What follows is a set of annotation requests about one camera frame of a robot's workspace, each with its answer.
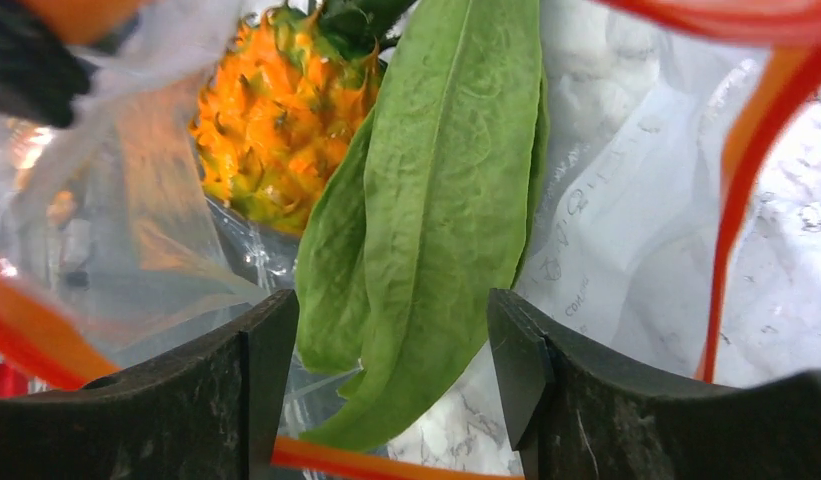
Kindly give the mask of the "orange fake pineapple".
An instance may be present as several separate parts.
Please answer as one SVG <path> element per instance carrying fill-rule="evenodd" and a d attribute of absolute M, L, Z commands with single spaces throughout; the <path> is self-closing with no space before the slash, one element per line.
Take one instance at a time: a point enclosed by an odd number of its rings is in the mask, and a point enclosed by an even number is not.
<path fill-rule="evenodd" d="M 407 1 L 289 2 L 242 18 L 189 130 L 202 188 L 245 219 L 300 235 L 375 103 L 380 53 Z"/>

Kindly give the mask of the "green fake leafy vegetable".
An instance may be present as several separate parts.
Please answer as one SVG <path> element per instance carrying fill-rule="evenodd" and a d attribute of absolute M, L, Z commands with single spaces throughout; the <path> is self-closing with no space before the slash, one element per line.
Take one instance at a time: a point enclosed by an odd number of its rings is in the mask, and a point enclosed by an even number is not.
<path fill-rule="evenodd" d="M 422 1 L 298 255 L 298 351 L 361 370 L 303 439 L 368 451 L 407 430 L 487 339 L 529 233 L 544 121 L 536 1 Z"/>

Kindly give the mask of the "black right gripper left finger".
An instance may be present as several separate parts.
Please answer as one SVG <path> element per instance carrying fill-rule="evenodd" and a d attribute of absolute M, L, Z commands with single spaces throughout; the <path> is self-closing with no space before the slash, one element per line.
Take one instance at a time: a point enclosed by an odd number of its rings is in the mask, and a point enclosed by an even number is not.
<path fill-rule="evenodd" d="M 0 399 L 0 479 L 267 479 L 299 305 L 230 323 L 78 391 Z"/>

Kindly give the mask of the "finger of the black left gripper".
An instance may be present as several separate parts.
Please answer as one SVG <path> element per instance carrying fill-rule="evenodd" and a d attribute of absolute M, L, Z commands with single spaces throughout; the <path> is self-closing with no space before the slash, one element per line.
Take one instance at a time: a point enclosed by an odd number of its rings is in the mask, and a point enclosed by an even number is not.
<path fill-rule="evenodd" d="M 0 1 L 0 113 L 47 126 L 74 122 L 89 72 L 27 7 Z"/>

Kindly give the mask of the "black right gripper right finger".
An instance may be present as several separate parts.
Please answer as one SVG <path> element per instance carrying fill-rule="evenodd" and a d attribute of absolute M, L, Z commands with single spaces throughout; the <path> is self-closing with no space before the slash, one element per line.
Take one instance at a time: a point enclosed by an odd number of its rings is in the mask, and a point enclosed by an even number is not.
<path fill-rule="evenodd" d="M 712 385 L 618 353 L 494 289 L 505 425 L 529 479 L 821 479 L 821 370 Z"/>

